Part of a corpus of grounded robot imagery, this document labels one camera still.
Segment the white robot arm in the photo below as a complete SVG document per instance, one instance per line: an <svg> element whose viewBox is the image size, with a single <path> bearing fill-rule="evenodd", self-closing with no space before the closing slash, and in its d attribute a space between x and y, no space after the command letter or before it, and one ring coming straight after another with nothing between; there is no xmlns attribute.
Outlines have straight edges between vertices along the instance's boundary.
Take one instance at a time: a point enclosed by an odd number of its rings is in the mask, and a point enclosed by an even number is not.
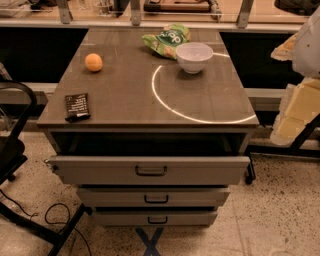
<svg viewBox="0 0 320 256"><path fill-rule="evenodd" d="M288 84L270 135L276 145L290 145L320 113L320 7L301 29L271 53L276 60L292 62L303 76L296 86Z"/></svg>

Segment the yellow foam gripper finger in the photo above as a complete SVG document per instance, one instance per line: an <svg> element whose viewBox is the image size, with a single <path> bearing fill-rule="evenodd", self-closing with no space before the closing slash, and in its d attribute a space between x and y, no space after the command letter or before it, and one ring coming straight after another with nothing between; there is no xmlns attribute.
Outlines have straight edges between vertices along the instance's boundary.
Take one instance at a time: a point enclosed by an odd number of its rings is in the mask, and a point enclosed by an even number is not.
<svg viewBox="0 0 320 256"><path fill-rule="evenodd" d="M319 113L319 79L305 78L298 85L288 84L272 127L271 142L280 146L292 144Z"/></svg>

